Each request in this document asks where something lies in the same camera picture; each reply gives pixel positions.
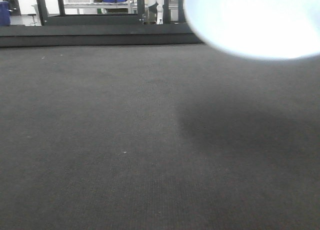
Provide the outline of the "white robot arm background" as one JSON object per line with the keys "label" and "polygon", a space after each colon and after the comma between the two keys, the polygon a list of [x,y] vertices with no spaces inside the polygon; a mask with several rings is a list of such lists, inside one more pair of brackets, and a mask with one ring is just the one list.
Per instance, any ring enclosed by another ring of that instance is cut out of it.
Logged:
{"label": "white robot arm background", "polygon": [[147,0],[147,6],[151,12],[156,14],[156,24],[162,25],[164,23],[164,0]]}

